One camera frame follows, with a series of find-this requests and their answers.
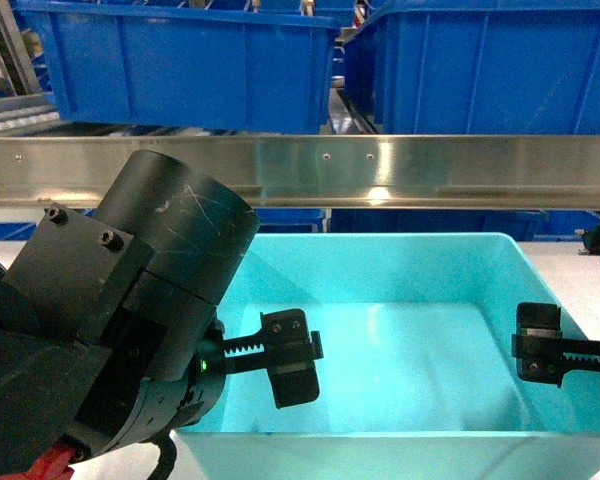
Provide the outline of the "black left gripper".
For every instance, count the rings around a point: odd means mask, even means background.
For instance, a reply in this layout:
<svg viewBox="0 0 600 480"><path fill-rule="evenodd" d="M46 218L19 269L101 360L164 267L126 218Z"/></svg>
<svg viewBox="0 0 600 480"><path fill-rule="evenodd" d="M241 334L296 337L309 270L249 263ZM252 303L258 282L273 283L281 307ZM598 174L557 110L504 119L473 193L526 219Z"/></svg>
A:
<svg viewBox="0 0 600 480"><path fill-rule="evenodd" d="M50 208L5 280L44 335L107 348L110 357L67 439L95 457L209 409L191 366L259 228L236 193L172 157L133 153L91 216ZM260 315L261 328L223 341L224 373L267 372L278 409L320 395L320 333L301 309Z"/></svg>

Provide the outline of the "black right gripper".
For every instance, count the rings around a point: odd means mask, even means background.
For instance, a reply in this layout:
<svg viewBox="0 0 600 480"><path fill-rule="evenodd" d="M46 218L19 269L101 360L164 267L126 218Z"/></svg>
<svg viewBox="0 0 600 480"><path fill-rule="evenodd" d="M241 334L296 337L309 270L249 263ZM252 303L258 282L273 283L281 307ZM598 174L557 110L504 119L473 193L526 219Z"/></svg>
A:
<svg viewBox="0 0 600 480"><path fill-rule="evenodd" d="M580 255L600 257L600 223L575 234L583 244ZM561 319L562 309L556 304L517 306L512 356L521 380L560 387L570 372L600 373L600 341L565 337Z"/></svg>

